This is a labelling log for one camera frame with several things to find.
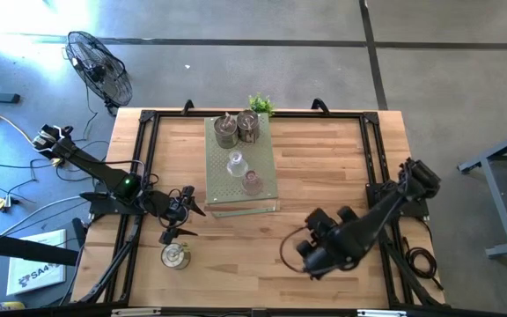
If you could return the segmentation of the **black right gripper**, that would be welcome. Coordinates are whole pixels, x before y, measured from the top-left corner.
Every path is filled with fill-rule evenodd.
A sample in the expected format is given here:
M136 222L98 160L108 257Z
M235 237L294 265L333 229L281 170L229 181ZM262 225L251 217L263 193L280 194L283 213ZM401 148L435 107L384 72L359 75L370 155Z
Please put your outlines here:
M350 233L338 230L312 231L312 240L302 240L296 250L304 260L304 272L311 279L321 279L329 272L353 262L357 243Z

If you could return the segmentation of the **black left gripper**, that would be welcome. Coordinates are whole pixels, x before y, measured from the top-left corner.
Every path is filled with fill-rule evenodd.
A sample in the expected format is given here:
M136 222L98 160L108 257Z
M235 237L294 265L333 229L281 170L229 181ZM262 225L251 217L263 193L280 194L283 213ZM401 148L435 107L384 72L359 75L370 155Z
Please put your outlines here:
M205 216L204 211L195 202L194 192L193 186L185 186L180 196L169 199L167 210L160 216L160 224L163 227L182 226L188 219L189 210ZM180 235L197 236L197 233L180 228L169 228L161 233L159 243L170 245Z

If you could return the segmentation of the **silver lidded metal tin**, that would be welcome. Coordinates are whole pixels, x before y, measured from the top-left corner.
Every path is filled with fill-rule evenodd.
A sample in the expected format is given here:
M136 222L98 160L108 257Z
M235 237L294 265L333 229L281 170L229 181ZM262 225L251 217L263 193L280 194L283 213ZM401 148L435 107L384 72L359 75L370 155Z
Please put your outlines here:
M170 269L181 270L191 261L190 248L187 243L172 243L161 252L161 262Z
M255 143L259 137L259 116L253 110L246 109L238 113L237 126L239 139L245 143Z

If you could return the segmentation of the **clear ribbed glass candle holder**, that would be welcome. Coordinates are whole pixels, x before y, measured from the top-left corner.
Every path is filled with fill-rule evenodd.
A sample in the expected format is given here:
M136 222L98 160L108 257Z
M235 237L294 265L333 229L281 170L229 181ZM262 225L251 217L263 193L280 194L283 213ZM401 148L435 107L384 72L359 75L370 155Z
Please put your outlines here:
M226 169L232 177L242 177L247 173L249 167L241 151L231 151L229 153Z

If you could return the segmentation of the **pink ribbed glass candle holder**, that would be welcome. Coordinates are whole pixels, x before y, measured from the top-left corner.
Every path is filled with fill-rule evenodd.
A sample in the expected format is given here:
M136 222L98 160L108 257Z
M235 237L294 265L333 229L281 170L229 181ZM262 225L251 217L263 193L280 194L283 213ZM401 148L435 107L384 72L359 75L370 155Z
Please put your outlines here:
M262 180L254 171L247 171L242 179L242 190L246 195L258 195L263 188Z

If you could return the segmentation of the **clear glass jar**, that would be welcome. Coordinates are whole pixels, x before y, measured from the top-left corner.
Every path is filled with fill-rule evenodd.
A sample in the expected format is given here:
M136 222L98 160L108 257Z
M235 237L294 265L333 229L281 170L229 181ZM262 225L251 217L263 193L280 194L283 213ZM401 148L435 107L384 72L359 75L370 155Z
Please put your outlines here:
M221 148L231 149L238 143L238 125L229 113L216 118L213 129L217 144Z

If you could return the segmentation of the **green perforated metal shelf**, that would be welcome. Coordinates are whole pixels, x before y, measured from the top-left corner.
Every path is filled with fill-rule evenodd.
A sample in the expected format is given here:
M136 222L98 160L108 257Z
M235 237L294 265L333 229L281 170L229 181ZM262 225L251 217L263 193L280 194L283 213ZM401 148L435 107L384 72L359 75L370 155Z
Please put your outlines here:
M205 210L214 217L234 217L279 210L276 165L274 161L269 118L260 114L260 138L254 144L238 142L234 147L242 154L250 171L255 172L261 189L249 195L243 188L244 176L235 177L227 170L230 149L217 145L213 117L204 120L206 200Z

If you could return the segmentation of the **green plant in white pot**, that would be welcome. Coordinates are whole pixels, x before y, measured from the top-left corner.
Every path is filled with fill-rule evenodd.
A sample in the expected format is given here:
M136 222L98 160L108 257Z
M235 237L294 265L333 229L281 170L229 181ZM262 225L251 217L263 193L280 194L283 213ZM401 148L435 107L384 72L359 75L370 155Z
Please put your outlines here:
M275 104L269 99L269 96L263 98L258 92L254 96L248 97L249 107L257 114L265 113L271 117L275 112Z

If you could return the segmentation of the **white printed sign board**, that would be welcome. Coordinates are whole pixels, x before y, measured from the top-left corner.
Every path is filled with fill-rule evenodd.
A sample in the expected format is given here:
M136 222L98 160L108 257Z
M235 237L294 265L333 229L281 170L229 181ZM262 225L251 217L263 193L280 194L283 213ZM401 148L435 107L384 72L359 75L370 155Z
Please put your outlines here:
M60 229L27 236L23 240L64 248L66 238L66 230ZM61 264L35 262L12 257L9 259L6 295L17 295L63 283L65 278L65 267Z

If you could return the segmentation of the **black floor fan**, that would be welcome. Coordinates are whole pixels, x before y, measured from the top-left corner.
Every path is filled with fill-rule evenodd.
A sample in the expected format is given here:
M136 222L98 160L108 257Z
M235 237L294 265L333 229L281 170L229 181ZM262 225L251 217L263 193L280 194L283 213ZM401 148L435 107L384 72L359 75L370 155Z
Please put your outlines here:
M76 73L105 104L107 112L116 116L133 97L125 63L96 37L84 31L67 35L65 53Z

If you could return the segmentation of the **black metal beam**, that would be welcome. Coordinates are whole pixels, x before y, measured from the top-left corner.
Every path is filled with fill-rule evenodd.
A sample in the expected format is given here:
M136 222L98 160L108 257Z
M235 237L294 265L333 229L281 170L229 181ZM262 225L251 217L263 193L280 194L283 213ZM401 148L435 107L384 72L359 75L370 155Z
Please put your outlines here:
M78 251L0 235L0 256L74 266Z

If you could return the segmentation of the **grey metal stand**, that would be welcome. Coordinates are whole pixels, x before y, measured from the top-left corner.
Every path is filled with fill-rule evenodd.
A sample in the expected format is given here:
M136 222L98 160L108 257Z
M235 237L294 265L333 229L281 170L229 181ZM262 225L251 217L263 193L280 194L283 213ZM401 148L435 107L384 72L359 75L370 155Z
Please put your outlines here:
M497 161L507 161L507 138L468 161L458 164L457 170L462 174L467 174L479 167L483 171L507 239L507 207L503 199L503 191L498 185L492 168L492 164ZM485 253L490 259L507 255L507 242L487 248Z

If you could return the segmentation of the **silver metal bracket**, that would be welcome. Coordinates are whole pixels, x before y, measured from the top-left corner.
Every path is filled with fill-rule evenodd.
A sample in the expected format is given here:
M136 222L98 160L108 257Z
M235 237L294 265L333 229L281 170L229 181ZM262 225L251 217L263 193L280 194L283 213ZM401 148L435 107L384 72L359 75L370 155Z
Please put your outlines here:
M122 309L114 309L110 317L151 317L160 316L162 310L155 307L130 307Z
M405 311L379 310L379 309L357 309L357 317L408 317Z

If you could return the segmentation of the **black aluminium table frame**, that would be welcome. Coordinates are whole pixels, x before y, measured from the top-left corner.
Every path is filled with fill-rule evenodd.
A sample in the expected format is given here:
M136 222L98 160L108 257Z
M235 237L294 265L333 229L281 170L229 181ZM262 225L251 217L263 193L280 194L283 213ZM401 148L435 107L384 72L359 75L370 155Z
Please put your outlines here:
M152 172L156 188L168 192L195 186L199 204L206 199L204 118L224 109L122 108L117 115L107 158L132 159L142 112L151 114L145 128L143 158L157 120L158 140ZM382 129L384 158L379 145L371 145L379 132L371 127L376 117ZM278 247L286 234L304 223L317 207L335 215L343 205L362 216L368 209L365 184L376 181L383 167L395 179L395 159L409 156L408 138L400 111L278 110L270 118L276 163L278 207L275 212L214 218L194 214L184 226L199 236L183 236L191 262L183 270L160 263L161 226L151 216L143 226L134 253L129 255L108 286L103 300L121 299L129 306L161 307L265 307L269 308L385 308L386 284L394 287L400 304L410 303L408 278L391 260L393 282L385 282L378 247L350 272L327 275L320 281L294 273L279 260ZM107 215L89 228L72 298L78 299L98 281L119 241L129 234L133 220Z

